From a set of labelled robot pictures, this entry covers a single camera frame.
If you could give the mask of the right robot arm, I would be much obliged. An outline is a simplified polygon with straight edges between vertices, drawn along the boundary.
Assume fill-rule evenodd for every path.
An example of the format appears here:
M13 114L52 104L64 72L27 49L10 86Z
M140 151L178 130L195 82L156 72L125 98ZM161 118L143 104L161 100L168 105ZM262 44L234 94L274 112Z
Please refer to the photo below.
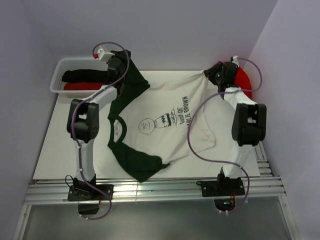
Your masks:
M208 80L217 86L217 95L234 110L231 125L233 146L229 160L222 167L224 175L230 178L245 175L242 168L254 147L264 140L267 127L267 106L253 101L246 95L252 93L252 89L244 89L236 83L240 60L245 59L235 55L230 61L219 61L204 71Z

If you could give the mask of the white and green t shirt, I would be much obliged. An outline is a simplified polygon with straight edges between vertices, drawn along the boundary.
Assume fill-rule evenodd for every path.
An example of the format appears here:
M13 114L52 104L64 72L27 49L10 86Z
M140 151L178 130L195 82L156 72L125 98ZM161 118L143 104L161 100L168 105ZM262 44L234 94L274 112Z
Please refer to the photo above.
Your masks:
M203 71L151 86L131 62L124 87L110 105L108 147L122 169L144 182L172 162L211 149L216 137L203 111Z

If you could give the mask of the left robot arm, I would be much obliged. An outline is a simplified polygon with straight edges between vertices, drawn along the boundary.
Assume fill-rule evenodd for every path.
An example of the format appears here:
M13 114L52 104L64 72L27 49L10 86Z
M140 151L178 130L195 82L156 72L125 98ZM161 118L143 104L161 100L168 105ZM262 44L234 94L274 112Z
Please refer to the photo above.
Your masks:
M92 95L71 101L66 126L76 148L73 187L86 200L95 198L98 193L93 146L100 130L100 110L121 94L129 70L131 52L126 49L104 52L100 48L96 57L107 64L105 83Z

